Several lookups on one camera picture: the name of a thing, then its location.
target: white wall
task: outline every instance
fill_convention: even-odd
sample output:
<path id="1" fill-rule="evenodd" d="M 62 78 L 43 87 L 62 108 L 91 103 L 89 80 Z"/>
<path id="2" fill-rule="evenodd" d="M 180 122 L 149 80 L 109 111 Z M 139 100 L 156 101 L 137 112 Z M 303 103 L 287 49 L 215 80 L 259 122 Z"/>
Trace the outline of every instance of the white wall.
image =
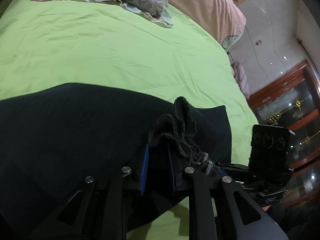
<path id="1" fill-rule="evenodd" d="M 320 28 L 302 0 L 298 8 L 297 37 L 320 71 Z"/>
<path id="2" fill-rule="evenodd" d="M 247 24 L 230 54 L 244 67 L 254 93 L 306 58 L 295 37 L 299 0 L 243 0 L 236 5 Z"/>

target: metal screw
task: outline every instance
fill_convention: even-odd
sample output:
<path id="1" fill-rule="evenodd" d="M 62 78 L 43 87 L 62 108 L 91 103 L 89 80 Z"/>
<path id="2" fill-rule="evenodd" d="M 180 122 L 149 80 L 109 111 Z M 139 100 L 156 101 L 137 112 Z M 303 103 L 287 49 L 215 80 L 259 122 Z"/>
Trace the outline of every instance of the metal screw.
<path id="1" fill-rule="evenodd" d="M 222 181 L 225 183 L 230 183 L 232 181 L 232 179 L 230 176 L 223 176 Z"/>
<path id="2" fill-rule="evenodd" d="M 129 166 L 124 166 L 124 167 L 122 167 L 121 171 L 123 173 L 129 173 L 131 171 L 131 168 Z"/>
<path id="3" fill-rule="evenodd" d="M 185 171 L 186 173 L 194 173 L 194 172 L 195 172 L 195 169 L 192 168 L 192 167 L 186 167 L 186 168 L 184 169 L 184 171 Z"/>
<path id="4" fill-rule="evenodd" d="M 92 176 L 87 176 L 87 177 L 84 178 L 84 181 L 85 181 L 86 183 L 91 183 L 91 182 L 94 181 L 94 177 L 92 177 Z"/>

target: bed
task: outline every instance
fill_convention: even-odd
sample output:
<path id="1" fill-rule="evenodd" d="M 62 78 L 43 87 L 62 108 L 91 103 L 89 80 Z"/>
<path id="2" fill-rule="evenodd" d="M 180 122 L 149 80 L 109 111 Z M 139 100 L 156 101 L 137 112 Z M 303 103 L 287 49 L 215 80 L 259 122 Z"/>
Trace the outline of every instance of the bed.
<path id="1" fill-rule="evenodd" d="M 68 82 L 122 88 L 198 108 L 226 106 L 232 162 L 247 164 L 257 120 L 224 49 L 172 5 L 163 28 L 119 6 L 13 0 L 0 19 L 0 99 Z M 128 233 L 136 239 L 188 239 L 188 199 Z"/>

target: wooden cabinet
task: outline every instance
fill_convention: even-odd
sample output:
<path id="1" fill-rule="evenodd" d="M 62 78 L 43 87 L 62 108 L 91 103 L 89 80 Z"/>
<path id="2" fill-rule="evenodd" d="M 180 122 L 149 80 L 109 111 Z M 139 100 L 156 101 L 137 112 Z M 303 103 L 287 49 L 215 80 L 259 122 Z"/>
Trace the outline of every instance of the wooden cabinet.
<path id="1" fill-rule="evenodd" d="M 319 89 L 316 71 L 304 60 L 248 100 L 260 124 L 296 133 L 288 156 L 294 169 L 320 156 Z"/>

